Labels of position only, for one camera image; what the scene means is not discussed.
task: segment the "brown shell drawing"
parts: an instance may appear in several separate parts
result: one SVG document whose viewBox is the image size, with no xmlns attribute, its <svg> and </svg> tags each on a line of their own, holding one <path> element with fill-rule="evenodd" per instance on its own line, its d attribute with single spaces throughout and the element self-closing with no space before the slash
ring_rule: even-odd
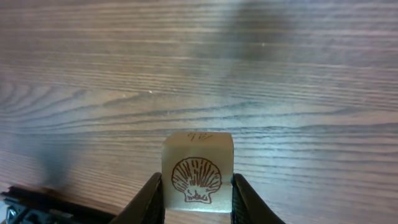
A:
<svg viewBox="0 0 398 224">
<path fill-rule="evenodd" d="M 176 190 L 184 193 L 185 202 L 211 203 L 210 194 L 221 187 L 221 172 L 210 160 L 188 157 L 178 162 L 172 172 Z"/>
</svg>

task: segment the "cube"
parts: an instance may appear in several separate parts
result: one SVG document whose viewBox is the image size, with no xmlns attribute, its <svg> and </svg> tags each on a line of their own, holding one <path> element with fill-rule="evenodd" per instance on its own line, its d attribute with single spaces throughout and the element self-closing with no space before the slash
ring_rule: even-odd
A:
<svg viewBox="0 0 398 224">
<path fill-rule="evenodd" d="M 230 133 L 174 133 L 162 151 L 165 208 L 231 212 L 233 166 Z"/>
</svg>

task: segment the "tabletop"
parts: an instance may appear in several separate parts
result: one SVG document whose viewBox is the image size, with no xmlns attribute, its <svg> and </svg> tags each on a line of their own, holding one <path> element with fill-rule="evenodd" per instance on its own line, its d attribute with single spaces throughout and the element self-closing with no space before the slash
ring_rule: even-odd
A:
<svg viewBox="0 0 398 224">
<path fill-rule="evenodd" d="M 286 223 L 393 224 L 397 62 L 393 0 L 2 1 L 0 190 L 118 213 L 167 136 L 222 131 Z"/>
</svg>

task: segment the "white cube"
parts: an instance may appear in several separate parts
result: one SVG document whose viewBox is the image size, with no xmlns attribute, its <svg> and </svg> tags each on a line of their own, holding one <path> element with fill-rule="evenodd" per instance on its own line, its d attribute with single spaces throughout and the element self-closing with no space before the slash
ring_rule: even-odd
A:
<svg viewBox="0 0 398 224">
<path fill-rule="evenodd" d="M 162 151 L 165 208 L 231 212 L 233 166 L 230 133 L 174 133 Z"/>
</svg>

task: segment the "shell engraving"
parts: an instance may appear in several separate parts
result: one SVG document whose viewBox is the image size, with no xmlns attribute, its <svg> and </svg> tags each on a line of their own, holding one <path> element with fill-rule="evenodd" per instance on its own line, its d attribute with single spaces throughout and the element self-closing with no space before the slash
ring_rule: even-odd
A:
<svg viewBox="0 0 398 224">
<path fill-rule="evenodd" d="M 221 172 L 208 159 L 188 157 L 175 165 L 172 183 L 176 190 L 184 193 L 185 202 L 210 204 L 210 194 L 221 187 Z"/>
</svg>

